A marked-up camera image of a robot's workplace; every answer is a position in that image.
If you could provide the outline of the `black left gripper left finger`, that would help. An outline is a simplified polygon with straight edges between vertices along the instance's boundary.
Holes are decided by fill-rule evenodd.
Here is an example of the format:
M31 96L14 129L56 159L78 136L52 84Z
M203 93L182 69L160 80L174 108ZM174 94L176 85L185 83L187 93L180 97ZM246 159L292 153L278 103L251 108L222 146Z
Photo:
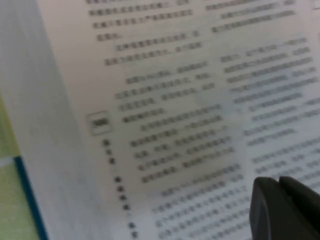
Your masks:
M318 240L279 180L257 177L253 182L249 223L254 240Z

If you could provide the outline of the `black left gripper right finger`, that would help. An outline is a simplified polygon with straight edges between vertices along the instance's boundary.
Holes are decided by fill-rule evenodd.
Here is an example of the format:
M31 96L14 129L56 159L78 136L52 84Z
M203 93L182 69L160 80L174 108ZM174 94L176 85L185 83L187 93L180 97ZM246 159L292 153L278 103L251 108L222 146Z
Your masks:
M281 176L279 184L312 230L320 234L320 195L293 177Z

